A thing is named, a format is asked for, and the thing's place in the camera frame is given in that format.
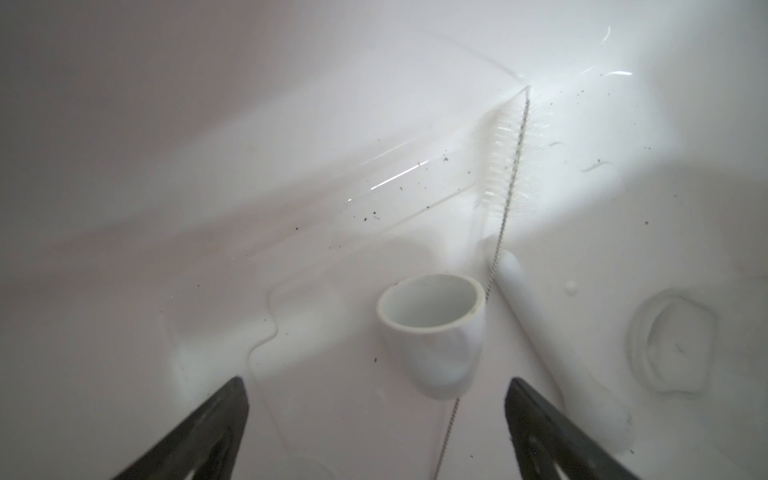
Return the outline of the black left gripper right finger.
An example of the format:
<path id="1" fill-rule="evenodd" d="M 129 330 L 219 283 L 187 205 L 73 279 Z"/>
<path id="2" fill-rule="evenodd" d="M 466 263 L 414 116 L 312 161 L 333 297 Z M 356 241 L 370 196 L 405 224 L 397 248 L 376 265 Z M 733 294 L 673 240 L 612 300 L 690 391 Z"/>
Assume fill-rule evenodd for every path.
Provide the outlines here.
<path id="1" fill-rule="evenodd" d="M 634 479 L 528 382 L 511 379 L 505 418 L 523 479 Z"/>

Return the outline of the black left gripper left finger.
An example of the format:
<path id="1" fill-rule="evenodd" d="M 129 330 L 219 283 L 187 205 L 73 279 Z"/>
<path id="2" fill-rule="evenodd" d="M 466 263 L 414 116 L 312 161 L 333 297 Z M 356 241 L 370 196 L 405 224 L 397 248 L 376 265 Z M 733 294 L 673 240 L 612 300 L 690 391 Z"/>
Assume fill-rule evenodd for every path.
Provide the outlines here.
<path id="1" fill-rule="evenodd" d="M 240 376 L 229 379 L 118 479 L 229 479 L 249 414 Z"/>

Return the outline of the white ceramic pestle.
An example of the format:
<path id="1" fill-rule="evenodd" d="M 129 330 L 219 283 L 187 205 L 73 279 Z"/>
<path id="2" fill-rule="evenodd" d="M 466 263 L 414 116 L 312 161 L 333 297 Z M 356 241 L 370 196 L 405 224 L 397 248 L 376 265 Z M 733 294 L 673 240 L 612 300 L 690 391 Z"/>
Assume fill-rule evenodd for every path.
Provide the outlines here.
<path id="1" fill-rule="evenodd" d="M 489 251 L 489 280 L 498 288 L 562 397 L 564 415 L 611 454 L 633 448 L 629 408 L 598 380 L 530 286 L 527 271 L 501 242 Z"/>

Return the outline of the small clear glass bottle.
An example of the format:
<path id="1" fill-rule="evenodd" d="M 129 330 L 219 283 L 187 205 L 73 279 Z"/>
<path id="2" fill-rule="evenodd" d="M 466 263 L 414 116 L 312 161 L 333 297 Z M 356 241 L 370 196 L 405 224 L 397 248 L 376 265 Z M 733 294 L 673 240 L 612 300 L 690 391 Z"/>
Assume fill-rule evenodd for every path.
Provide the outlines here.
<path id="1" fill-rule="evenodd" d="M 707 386 L 720 317 L 682 289 L 644 301 L 628 325 L 626 355 L 637 382 L 662 396 L 698 396 Z"/>

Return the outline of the white plastic storage bin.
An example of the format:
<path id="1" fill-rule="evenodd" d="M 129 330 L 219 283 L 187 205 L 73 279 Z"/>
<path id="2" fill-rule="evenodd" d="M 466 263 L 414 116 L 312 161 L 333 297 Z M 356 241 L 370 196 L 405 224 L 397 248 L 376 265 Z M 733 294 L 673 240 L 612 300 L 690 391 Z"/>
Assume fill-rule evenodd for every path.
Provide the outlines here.
<path id="1" fill-rule="evenodd" d="M 227 380 L 237 479 L 516 479 L 499 293 L 471 389 L 420 393 L 376 303 L 487 278 L 491 115 L 532 86 L 504 247 L 629 408 L 643 479 L 767 475 L 763 1 L 5 1 L 1 475 L 111 479 Z M 634 378 L 629 322 L 719 315 L 707 386 Z"/>

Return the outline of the white test tube brush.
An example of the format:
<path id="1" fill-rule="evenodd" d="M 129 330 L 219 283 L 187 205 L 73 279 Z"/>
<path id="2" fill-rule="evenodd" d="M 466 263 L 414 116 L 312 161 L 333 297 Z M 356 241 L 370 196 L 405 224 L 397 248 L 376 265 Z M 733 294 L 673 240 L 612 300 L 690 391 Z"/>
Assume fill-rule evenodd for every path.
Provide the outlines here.
<path id="1" fill-rule="evenodd" d="M 517 196 L 525 144 L 529 138 L 531 111 L 532 86 L 528 84 L 496 107 L 491 115 L 486 173 L 479 200 L 483 222 L 493 228 L 490 240 L 483 244 L 487 267 L 487 278 L 483 282 L 484 300 L 489 299 L 496 284 L 500 252 Z"/>

